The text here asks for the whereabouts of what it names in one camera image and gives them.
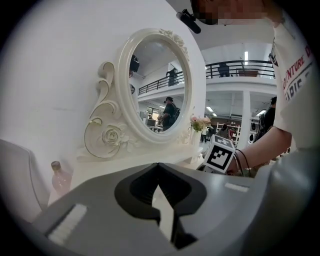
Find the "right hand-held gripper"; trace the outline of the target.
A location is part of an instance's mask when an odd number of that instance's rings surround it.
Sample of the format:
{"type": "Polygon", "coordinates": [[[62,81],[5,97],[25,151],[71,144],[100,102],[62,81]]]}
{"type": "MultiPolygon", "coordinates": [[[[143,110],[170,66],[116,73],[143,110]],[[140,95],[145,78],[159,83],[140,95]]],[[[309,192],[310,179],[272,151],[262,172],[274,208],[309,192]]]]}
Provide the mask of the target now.
{"type": "Polygon", "coordinates": [[[212,135],[198,171],[226,174],[237,169],[236,148],[229,139],[212,135]]]}

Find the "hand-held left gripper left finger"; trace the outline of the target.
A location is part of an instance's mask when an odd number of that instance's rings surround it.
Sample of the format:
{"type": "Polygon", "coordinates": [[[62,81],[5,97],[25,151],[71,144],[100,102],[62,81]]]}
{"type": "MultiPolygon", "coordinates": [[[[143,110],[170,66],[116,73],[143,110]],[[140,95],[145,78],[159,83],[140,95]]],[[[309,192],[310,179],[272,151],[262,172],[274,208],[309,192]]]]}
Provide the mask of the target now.
{"type": "Polygon", "coordinates": [[[52,203],[32,223],[50,256],[166,256],[175,247],[155,220],[119,206],[116,185],[147,165],[91,178],[52,203]]]}

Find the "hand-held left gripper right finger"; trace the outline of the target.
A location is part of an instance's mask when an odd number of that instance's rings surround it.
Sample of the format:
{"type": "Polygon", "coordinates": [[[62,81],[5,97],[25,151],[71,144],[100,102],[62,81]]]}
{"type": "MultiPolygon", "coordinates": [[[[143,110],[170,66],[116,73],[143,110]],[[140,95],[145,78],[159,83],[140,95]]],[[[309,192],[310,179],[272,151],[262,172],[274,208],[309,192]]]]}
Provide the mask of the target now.
{"type": "Polygon", "coordinates": [[[262,196],[254,180],[158,163],[159,185],[173,208],[172,251],[160,256],[260,256],[254,219],[262,196]]]}

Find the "white ornate dressing table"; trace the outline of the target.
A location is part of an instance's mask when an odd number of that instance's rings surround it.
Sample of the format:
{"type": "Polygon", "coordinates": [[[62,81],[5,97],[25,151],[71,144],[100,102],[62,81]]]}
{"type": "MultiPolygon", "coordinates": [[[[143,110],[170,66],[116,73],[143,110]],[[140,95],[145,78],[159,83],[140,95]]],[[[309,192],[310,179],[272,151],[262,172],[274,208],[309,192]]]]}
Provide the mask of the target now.
{"type": "MultiPolygon", "coordinates": [[[[176,164],[192,170],[203,163],[201,155],[203,147],[199,145],[186,148],[176,146],[175,149],[178,150],[178,152],[174,152],[172,149],[166,149],[164,151],[148,150],[144,155],[130,156],[112,161],[94,160],[92,157],[90,158],[79,151],[81,155],[77,157],[70,188],[74,189],[91,178],[155,162],[176,164]]],[[[152,206],[160,210],[161,220],[159,229],[169,240],[172,237],[174,210],[159,187],[155,189],[152,195],[152,206]]]]}

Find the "person's right forearm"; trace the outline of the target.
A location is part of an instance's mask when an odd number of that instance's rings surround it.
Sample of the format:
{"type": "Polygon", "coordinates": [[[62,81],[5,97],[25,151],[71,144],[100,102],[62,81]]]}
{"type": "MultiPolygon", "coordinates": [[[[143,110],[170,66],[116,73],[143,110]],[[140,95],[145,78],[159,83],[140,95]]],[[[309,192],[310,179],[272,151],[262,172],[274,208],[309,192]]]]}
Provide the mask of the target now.
{"type": "Polygon", "coordinates": [[[229,171],[229,173],[237,172],[240,167],[252,168],[266,163],[284,153],[291,146],[291,143],[291,133],[273,126],[258,141],[236,151],[236,170],[229,171]]]}

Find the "pink flowers in white vase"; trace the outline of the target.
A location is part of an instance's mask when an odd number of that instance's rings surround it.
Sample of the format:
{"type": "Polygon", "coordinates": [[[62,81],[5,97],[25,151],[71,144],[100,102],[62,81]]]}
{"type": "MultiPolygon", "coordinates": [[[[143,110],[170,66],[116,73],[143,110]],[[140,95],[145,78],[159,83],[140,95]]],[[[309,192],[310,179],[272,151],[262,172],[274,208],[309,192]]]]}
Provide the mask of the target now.
{"type": "Polygon", "coordinates": [[[191,139],[190,144],[198,148],[202,135],[207,135],[208,126],[211,125],[211,120],[208,117],[192,116],[190,119],[191,139]]]}

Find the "pink bottle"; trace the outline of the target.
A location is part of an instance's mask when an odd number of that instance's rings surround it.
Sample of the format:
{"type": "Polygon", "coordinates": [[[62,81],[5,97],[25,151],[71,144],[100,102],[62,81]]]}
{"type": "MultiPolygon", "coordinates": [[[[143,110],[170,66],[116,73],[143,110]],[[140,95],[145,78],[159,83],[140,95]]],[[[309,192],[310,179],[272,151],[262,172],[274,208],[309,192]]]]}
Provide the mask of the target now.
{"type": "Polygon", "coordinates": [[[59,198],[63,197],[70,191],[72,176],[64,171],[59,161],[51,163],[53,176],[51,183],[59,198]]]}

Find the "grey office chair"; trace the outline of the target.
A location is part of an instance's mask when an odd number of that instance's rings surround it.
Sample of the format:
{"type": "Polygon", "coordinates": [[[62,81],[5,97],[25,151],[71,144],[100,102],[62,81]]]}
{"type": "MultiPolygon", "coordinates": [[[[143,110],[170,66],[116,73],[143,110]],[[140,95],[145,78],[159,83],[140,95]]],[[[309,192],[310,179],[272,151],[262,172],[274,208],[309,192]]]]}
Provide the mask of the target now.
{"type": "Polygon", "coordinates": [[[32,151],[0,139],[0,199],[9,212],[32,223],[49,198],[32,151]]]}

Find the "black balcony railing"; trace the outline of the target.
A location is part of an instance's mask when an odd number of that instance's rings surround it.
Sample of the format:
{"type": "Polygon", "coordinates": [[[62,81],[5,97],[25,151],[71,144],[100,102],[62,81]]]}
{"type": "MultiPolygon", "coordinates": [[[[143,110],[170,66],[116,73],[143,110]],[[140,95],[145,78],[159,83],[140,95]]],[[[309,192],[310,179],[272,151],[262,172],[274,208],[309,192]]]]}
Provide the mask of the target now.
{"type": "Polygon", "coordinates": [[[205,65],[207,79],[220,78],[219,64],[229,66],[230,77],[275,78],[275,71],[270,61],[265,60],[230,60],[205,65]]]}

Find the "person's white printed shirt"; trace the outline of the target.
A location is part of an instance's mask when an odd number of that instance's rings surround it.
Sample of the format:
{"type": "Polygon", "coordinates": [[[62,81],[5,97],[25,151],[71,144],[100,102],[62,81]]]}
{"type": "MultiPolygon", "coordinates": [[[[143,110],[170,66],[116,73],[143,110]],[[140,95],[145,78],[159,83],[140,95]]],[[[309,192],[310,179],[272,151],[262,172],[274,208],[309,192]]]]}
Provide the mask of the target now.
{"type": "Polygon", "coordinates": [[[290,133],[297,149],[320,148],[320,68],[287,13],[273,30],[270,60],[277,89],[273,125],[290,133]]]}

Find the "oval white-framed mirror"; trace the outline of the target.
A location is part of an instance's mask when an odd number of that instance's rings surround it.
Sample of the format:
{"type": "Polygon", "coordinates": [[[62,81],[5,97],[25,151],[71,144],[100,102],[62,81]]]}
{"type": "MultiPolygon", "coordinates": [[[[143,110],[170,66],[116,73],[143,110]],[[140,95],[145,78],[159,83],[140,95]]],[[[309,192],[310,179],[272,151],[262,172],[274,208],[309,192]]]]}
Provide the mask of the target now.
{"type": "Polygon", "coordinates": [[[193,78],[188,49],[183,39],[171,30],[145,28],[133,33],[124,43],[115,63],[104,62],[98,69],[99,97],[86,125],[84,147],[78,149],[80,163],[110,162],[126,157],[146,155],[151,150],[164,149],[166,143],[177,146],[183,142],[182,132],[189,126],[193,103],[193,78]],[[168,131],[152,132],[143,124],[134,108],[129,88],[129,68],[132,55],[143,40],[164,43],[182,62],[185,77],[185,111],[168,131]]]}

